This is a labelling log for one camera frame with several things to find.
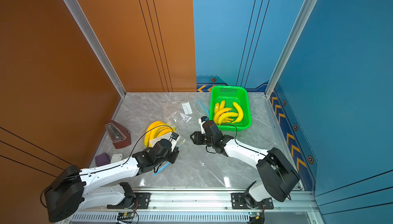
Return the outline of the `clear zip bag with bananas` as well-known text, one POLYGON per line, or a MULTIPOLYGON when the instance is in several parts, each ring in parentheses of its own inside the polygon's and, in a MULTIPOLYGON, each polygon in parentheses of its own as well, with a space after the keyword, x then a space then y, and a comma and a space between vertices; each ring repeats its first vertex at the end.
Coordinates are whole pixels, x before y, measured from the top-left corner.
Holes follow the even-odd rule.
POLYGON ((208 108, 200 100, 180 100, 163 104, 163 116, 172 125, 198 123, 198 120, 207 116, 208 108))

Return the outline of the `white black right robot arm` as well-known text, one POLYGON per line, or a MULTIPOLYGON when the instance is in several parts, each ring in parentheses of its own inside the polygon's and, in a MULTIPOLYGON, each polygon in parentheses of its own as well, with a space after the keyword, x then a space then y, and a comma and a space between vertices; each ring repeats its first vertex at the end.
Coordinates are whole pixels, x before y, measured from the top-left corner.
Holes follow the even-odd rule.
POLYGON ((297 170, 278 148, 265 150, 239 142, 236 137, 224 135, 212 120, 200 120, 201 130, 190 135, 195 145, 205 145, 216 154, 238 159, 255 168, 261 182, 250 184, 235 201, 250 209, 261 209, 269 199, 284 202, 291 199, 291 191, 300 181, 297 170))

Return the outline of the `yellow plastic banana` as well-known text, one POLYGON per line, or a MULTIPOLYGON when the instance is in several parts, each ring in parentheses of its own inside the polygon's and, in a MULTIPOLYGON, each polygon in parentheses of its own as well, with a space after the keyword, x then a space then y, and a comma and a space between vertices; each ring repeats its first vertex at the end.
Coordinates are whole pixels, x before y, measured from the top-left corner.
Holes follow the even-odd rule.
POLYGON ((237 111, 234 110, 233 107, 227 107, 225 100, 216 103, 213 116, 213 120, 216 124, 232 123, 236 120, 237 116, 237 111))

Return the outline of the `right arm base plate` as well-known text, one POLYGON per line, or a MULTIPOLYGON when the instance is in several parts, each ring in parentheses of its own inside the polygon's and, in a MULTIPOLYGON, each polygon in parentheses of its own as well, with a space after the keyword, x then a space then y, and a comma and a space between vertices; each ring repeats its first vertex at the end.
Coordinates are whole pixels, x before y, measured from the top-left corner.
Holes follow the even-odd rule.
POLYGON ((273 210, 274 205, 271 198, 255 201, 249 194, 244 192, 231 193, 232 209, 259 209, 273 210))

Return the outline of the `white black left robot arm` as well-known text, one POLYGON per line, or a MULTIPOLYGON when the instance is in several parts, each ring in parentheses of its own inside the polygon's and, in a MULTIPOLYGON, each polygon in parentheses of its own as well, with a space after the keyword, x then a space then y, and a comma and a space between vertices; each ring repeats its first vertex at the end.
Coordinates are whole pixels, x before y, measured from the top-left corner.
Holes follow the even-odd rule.
POLYGON ((125 178, 152 171, 166 162, 174 163, 179 148, 168 139, 116 163, 78 169, 66 168, 43 191, 48 219, 51 223, 65 220, 87 208, 107 206, 109 209, 130 209, 137 204, 136 194, 125 178))

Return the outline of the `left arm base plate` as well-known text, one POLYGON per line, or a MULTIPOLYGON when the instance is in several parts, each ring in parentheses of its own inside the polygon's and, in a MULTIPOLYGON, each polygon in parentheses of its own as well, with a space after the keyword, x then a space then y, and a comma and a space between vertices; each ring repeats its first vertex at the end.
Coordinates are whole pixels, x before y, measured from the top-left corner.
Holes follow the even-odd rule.
POLYGON ((107 205, 107 209, 131 209, 131 210, 144 210, 148 209, 150 203, 151 193, 137 192, 134 197, 126 196, 117 205, 107 205))

